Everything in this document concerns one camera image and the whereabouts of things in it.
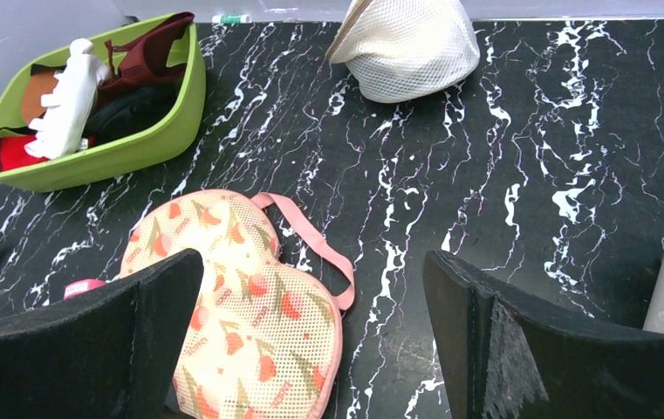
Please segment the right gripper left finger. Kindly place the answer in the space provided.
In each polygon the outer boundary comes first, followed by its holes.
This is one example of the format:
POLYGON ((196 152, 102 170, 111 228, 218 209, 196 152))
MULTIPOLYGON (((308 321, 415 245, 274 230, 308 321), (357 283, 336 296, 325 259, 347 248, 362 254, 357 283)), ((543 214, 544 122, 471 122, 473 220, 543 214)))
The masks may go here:
POLYGON ((187 249, 0 319, 0 418, 160 417, 202 275, 187 249))

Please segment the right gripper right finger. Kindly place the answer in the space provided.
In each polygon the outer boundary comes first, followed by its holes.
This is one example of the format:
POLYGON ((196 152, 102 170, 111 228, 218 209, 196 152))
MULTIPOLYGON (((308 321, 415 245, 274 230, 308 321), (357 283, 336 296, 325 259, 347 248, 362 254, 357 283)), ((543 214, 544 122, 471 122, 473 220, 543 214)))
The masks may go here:
POLYGON ((444 251, 422 280, 454 418, 664 418, 664 334, 556 306, 444 251))

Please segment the floral pink mesh laundry bag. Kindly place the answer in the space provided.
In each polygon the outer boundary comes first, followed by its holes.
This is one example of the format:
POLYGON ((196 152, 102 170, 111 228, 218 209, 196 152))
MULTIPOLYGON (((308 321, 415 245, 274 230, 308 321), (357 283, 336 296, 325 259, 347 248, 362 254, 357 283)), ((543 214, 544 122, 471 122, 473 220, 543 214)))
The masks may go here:
POLYGON ((188 306, 173 374, 185 415, 319 418, 330 400, 343 349, 341 313, 353 304, 355 288, 335 296, 311 274, 282 264, 265 214, 272 205, 314 252, 353 278, 351 262, 300 208, 268 192, 190 193, 151 211, 129 238, 122 276, 186 249, 202 258, 202 286, 188 306))

